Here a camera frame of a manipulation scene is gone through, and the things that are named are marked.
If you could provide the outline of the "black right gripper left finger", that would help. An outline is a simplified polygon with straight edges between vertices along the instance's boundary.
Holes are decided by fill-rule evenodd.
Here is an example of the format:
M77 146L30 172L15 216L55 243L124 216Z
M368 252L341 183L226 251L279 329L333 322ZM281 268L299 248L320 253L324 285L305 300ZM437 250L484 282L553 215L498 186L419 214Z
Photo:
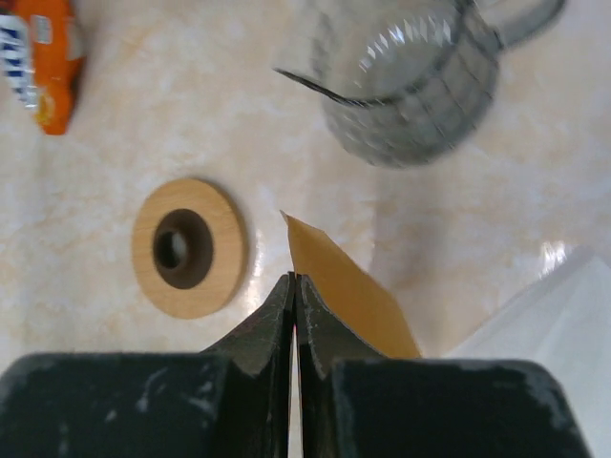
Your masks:
M1 377L5 457L284 457L292 279L195 353L33 353Z

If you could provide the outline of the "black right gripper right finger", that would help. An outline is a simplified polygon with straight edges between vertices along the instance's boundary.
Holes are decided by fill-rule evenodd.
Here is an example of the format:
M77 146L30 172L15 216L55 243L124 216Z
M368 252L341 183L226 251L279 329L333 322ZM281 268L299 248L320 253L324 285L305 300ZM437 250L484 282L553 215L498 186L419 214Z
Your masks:
M301 276L295 292L307 457L586 457L556 379L524 360L392 359Z

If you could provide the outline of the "brown paper coffee filter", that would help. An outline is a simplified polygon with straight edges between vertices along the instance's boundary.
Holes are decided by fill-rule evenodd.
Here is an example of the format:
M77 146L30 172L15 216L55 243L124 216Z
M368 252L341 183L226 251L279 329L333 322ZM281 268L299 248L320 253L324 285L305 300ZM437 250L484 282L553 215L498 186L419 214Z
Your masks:
M309 277L326 307L365 343L398 359L422 356L394 296L326 232L284 213L295 272Z

